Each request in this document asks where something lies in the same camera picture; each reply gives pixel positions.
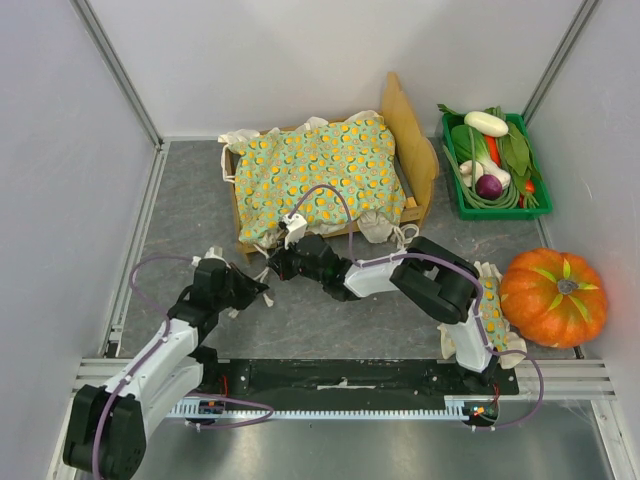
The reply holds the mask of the lemon print cushion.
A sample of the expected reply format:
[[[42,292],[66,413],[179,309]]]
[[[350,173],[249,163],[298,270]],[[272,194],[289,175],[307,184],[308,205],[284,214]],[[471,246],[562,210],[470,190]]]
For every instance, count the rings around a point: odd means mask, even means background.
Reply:
[[[401,223],[406,198],[395,167],[395,138],[372,110],[342,122],[311,117],[290,131],[232,131],[218,141],[237,158],[223,179],[234,186],[243,244],[274,244],[278,222],[291,210],[319,234],[354,220],[371,243],[387,241]]]

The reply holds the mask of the wooden pet bed frame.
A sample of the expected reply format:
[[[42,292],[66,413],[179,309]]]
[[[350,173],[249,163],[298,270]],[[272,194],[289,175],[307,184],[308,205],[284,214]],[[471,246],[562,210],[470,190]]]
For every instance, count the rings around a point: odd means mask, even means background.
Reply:
[[[412,108],[407,94],[403,91],[396,73],[388,73],[386,86],[382,95],[381,107],[379,110],[372,111],[383,116],[386,125],[391,130],[396,142],[396,172],[398,174],[400,170],[404,171],[414,195],[413,198],[409,200],[406,199],[405,207],[401,214],[400,225],[414,223],[421,226],[430,209],[434,194],[434,183],[438,176],[439,168],[435,150],[431,142],[424,135],[417,115]],[[226,153],[223,150],[221,155],[222,176],[224,169],[234,169],[236,165],[236,156]],[[234,186],[231,183],[229,184],[235,198]],[[243,244],[238,237],[239,218],[236,198],[233,213],[237,233],[237,245],[243,254],[271,248],[282,235],[282,231],[279,228],[280,234],[275,243],[266,248],[262,248],[256,244]],[[350,230],[360,231],[354,220],[348,220],[346,227],[341,230],[322,235],[345,235]]]

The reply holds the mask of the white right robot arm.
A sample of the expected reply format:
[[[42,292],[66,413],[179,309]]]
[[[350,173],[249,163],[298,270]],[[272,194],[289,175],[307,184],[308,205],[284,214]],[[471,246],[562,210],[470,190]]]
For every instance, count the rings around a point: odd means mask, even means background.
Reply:
[[[317,234],[281,241],[266,254],[266,269],[282,281],[301,276],[320,284],[340,302],[399,292],[445,327],[467,392],[483,392],[494,381],[496,350],[480,317],[483,287],[473,265],[433,241],[418,236],[385,257],[350,260],[336,254]]]

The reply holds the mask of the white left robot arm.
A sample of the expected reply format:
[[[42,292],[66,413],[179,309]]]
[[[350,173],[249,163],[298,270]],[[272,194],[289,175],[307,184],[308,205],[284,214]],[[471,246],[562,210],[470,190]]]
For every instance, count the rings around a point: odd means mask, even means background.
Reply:
[[[66,465],[97,479],[129,479],[152,433],[195,390],[223,385],[206,337],[226,309],[241,311],[268,286],[219,257],[202,259],[153,338],[101,386],[85,385],[73,399],[63,447]]]

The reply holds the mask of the white mushroom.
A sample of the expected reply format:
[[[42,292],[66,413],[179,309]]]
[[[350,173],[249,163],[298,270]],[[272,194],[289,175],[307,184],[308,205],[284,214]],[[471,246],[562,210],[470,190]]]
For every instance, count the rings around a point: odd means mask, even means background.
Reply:
[[[459,165],[459,172],[462,177],[462,181],[467,188],[472,186],[472,167],[473,162],[468,160]]]

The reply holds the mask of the bok choy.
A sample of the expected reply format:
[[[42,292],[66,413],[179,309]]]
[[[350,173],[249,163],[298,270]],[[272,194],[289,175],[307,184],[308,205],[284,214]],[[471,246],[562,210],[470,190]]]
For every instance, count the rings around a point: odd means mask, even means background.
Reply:
[[[472,154],[475,154],[476,167],[481,166],[484,174],[498,179],[503,188],[509,186],[510,174],[493,161],[488,143],[477,129],[468,125],[458,125],[451,130],[450,136],[459,164],[471,162]]]

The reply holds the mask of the purple onion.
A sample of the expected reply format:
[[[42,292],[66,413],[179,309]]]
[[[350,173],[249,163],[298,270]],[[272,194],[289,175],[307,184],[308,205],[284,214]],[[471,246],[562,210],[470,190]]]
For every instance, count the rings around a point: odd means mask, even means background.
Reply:
[[[503,193],[503,186],[497,177],[484,174],[476,181],[475,193],[485,200],[497,200]]]

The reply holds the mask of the green plastic crate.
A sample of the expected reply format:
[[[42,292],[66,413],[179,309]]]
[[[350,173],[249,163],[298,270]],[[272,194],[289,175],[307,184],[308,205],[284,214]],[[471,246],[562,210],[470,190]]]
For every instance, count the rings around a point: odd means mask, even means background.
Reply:
[[[552,212],[520,115],[499,106],[466,114],[438,108],[461,219],[534,220]]]

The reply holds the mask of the green long beans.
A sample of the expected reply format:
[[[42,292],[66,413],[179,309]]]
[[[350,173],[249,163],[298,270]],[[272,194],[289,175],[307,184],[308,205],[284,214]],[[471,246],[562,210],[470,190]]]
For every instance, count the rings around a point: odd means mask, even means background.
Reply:
[[[462,194],[464,204],[467,204],[470,208],[482,210],[513,209],[517,206],[519,193],[512,184],[507,187],[506,191],[503,192],[497,200],[485,200],[480,198],[474,191],[464,185],[459,172],[458,163],[449,149],[444,146],[443,151],[453,170],[457,187]]]

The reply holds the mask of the orange carrot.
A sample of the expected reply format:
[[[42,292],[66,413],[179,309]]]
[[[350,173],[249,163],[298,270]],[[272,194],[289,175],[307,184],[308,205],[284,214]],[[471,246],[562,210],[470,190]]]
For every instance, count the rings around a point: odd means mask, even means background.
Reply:
[[[488,151],[490,154],[490,158],[492,159],[492,161],[498,166],[501,166],[501,158],[500,158],[500,154],[499,154],[499,150],[497,147],[497,143],[496,143],[496,139],[494,137],[485,135],[484,136],[485,141],[487,143],[487,147],[488,147]]]

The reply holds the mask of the white eggplant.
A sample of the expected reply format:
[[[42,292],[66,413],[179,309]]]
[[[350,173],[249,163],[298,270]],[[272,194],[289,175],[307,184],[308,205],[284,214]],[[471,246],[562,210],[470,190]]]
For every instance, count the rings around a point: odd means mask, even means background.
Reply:
[[[509,132],[509,127],[504,120],[483,111],[467,113],[464,116],[464,124],[493,138],[503,137]]]

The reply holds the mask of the small lemon print pillow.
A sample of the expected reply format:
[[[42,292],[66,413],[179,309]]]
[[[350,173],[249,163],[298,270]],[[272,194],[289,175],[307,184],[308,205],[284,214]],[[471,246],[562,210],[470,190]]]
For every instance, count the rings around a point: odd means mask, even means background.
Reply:
[[[499,295],[503,275],[495,264],[475,261],[473,265],[482,296],[471,299],[465,322],[438,326],[442,358],[454,357],[472,373],[484,372],[492,360],[503,370],[512,369],[525,358],[527,347],[503,315]]]

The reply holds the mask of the green spinach leaves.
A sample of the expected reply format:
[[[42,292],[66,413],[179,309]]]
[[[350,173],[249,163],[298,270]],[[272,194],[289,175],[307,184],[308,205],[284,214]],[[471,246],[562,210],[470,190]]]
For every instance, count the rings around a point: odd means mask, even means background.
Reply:
[[[437,107],[438,110],[444,114],[462,118],[462,125],[465,125],[464,116],[466,114],[456,112],[444,104],[438,104]],[[500,167],[505,171],[510,169],[519,178],[527,177],[540,179],[541,174],[535,165],[534,154],[527,136],[518,129],[514,122],[507,120],[506,114],[499,106],[489,107],[481,111],[501,118],[509,127],[507,135],[495,138],[501,158]]]

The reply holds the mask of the orange pumpkin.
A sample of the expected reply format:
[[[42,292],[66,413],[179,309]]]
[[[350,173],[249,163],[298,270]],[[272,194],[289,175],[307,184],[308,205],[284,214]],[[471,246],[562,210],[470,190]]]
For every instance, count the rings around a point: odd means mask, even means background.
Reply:
[[[537,248],[518,254],[501,281],[501,308],[522,336],[566,349],[594,340],[607,321],[599,274],[575,254]]]

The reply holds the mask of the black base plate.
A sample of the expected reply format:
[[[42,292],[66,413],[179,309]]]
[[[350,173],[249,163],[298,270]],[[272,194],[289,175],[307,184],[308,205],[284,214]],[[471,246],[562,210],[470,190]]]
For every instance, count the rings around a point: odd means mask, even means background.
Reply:
[[[490,377],[427,359],[231,359],[205,367],[198,391],[269,405],[277,412],[441,410],[447,396],[519,393],[514,370]]]

